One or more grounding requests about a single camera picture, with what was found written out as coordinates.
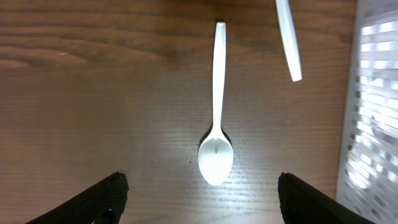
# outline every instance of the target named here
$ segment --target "plastic utensil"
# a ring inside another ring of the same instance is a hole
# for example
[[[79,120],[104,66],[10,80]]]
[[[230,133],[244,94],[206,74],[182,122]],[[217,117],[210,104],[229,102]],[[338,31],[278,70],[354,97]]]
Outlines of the plastic utensil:
[[[284,43],[285,55],[293,82],[302,79],[299,48],[297,47],[296,33],[292,13],[287,0],[276,0],[280,34]]]
[[[221,130],[225,60],[226,25],[217,22],[213,55],[213,127],[198,152],[200,172],[211,185],[220,185],[226,180],[233,163],[232,145]]]

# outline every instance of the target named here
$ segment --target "slotted container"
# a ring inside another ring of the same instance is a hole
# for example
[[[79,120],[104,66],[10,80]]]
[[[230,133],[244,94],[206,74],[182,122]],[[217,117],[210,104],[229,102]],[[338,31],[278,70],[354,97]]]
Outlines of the slotted container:
[[[336,199],[398,223],[398,1],[358,0]]]

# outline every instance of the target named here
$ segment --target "white plastic utensil handle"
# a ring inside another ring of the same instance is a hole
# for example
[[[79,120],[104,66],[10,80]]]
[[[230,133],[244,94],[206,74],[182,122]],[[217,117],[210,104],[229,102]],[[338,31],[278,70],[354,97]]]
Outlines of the white plastic utensil handle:
[[[225,22],[217,22],[213,53],[213,129],[221,131],[226,60]]]
[[[293,82],[302,79],[299,48],[297,47],[292,13],[287,0],[276,0],[280,34],[284,43],[285,55]]]

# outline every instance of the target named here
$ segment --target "spoon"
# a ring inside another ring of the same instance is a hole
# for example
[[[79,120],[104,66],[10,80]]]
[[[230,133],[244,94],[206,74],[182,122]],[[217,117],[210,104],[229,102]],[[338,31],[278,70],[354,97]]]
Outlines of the spoon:
[[[293,82],[303,78],[300,65],[299,47],[297,46],[292,13],[287,0],[275,0],[279,20],[280,35],[285,49],[286,61]]]
[[[217,22],[213,55],[213,127],[199,147],[199,169],[210,185],[227,179],[233,163],[232,145],[221,130],[226,58],[226,29]]]

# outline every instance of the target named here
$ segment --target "wood grain surface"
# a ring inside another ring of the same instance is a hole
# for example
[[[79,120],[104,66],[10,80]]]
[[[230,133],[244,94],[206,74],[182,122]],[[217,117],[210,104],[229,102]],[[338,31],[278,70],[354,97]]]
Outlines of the wood grain surface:
[[[117,170],[121,223],[282,223],[289,171],[334,197],[356,1],[290,1],[292,83],[273,0],[1,0],[0,223]],[[208,185],[215,21],[227,24],[228,180]]]

